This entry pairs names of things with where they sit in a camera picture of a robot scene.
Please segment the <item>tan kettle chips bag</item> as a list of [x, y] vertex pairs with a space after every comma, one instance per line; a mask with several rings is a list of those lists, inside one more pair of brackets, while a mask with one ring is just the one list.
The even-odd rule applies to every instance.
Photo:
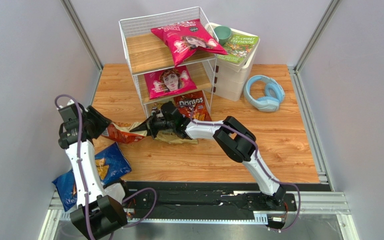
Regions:
[[[151, 115], [151, 109], [152, 107], [158, 107], [161, 111], [161, 107], [165, 103], [173, 103], [176, 106], [176, 103], [173, 98], [153, 102], [150, 107], [148, 108], [150, 110]], [[158, 118], [163, 118], [163, 113], [159, 115]], [[155, 137], [155, 140], [161, 141], [168, 144], [192, 144], [197, 145], [199, 143], [196, 139], [182, 139], [178, 137], [172, 130], [161, 130], [158, 132], [157, 136]]]

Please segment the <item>cream orange chips bag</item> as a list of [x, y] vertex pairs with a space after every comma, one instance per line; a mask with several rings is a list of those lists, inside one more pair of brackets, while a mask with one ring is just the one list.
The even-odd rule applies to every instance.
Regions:
[[147, 131], [141, 130], [137, 132], [132, 132], [132, 129], [138, 127], [140, 124], [140, 122], [111, 122], [108, 127], [103, 131], [101, 136], [122, 144], [139, 142], [147, 136]]

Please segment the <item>red Doritos bag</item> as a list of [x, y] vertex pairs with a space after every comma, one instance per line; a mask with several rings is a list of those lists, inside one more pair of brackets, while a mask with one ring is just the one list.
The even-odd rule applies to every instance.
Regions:
[[195, 120], [212, 121], [206, 97], [201, 90], [175, 96], [173, 101], [179, 112], [185, 117], [190, 118], [192, 115]]

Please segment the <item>pink Real chips bag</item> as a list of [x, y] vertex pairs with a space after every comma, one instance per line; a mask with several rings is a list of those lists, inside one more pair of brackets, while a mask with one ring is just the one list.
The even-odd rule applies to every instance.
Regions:
[[186, 66], [178, 66], [144, 74], [151, 100], [197, 90]]
[[155, 27], [150, 31], [169, 48], [176, 67], [198, 50], [217, 55], [228, 54], [198, 18]]

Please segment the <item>blue Doritos bag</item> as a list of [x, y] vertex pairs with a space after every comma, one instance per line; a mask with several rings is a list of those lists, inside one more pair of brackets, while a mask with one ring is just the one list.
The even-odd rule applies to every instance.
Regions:
[[[124, 175], [132, 171], [117, 142], [106, 147], [95, 156], [97, 173], [101, 183], [106, 187], [114, 184]], [[52, 181], [65, 212], [77, 204], [75, 176], [72, 170], [58, 176]]]

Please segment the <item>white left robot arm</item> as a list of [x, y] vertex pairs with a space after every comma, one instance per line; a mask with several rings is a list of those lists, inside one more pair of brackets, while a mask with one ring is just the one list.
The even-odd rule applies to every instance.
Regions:
[[104, 186], [95, 161], [93, 140], [111, 120], [92, 106], [70, 103], [57, 110], [63, 120], [58, 144], [70, 161], [77, 192], [77, 209], [70, 220], [87, 239], [99, 240], [128, 223], [122, 206], [126, 195], [123, 185], [116, 182]]

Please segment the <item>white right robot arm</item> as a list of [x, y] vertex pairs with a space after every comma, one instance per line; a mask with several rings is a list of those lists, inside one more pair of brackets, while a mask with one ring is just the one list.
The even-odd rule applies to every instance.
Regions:
[[264, 163], [255, 135], [233, 116], [220, 121], [197, 120], [193, 117], [194, 107], [166, 102], [159, 113], [130, 131], [145, 132], [146, 136], [156, 138], [160, 131], [170, 130], [181, 139], [214, 140], [231, 160], [243, 164], [250, 172], [270, 209], [282, 206], [286, 190]]

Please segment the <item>white drawer cabinet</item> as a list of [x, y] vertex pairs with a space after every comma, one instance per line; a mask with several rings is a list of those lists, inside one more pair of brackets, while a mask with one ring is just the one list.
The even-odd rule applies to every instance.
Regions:
[[[232, 36], [233, 34], [257, 36], [234, 28], [231, 31]], [[230, 101], [238, 101], [243, 94], [244, 85], [251, 73], [259, 43], [248, 55], [248, 59], [243, 61], [242, 64], [237, 65], [218, 58], [216, 61], [212, 61], [212, 63], [215, 63], [214, 87], [210, 87], [206, 91]]]

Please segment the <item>green treehouse book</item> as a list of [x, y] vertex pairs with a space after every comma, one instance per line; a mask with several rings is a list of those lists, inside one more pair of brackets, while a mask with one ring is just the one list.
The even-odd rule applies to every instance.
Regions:
[[249, 54], [253, 52], [259, 41], [259, 36], [233, 34], [223, 45], [227, 55], [218, 55], [217, 58], [222, 61], [240, 65], [248, 59]]

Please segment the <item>green mug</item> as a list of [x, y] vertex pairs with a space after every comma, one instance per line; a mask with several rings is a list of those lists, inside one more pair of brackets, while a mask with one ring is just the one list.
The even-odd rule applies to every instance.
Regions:
[[214, 28], [214, 33], [220, 45], [226, 44], [232, 37], [232, 30], [228, 26], [219, 25]]

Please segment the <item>light blue headphones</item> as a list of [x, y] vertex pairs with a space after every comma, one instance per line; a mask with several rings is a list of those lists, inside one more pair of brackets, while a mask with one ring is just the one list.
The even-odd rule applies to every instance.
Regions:
[[[256, 82], [265, 83], [264, 94], [258, 98], [251, 95], [251, 86]], [[243, 95], [260, 112], [278, 111], [286, 96], [283, 87], [276, 80], [265, 75], [254, 75], [249, 78], [243, 87]]]

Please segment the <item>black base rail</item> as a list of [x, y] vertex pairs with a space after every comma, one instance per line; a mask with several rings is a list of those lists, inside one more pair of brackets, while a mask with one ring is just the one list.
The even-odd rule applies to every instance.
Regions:
[[129, 197], [125, 204], [136, 219], [173, 222], [262, 222], [263, 214], [293, 216], [304, 211], [312, 194], [327, 186], [289, 184], [280, 195], [268, 196], [255, 183], [152, 182], [119, 180]]

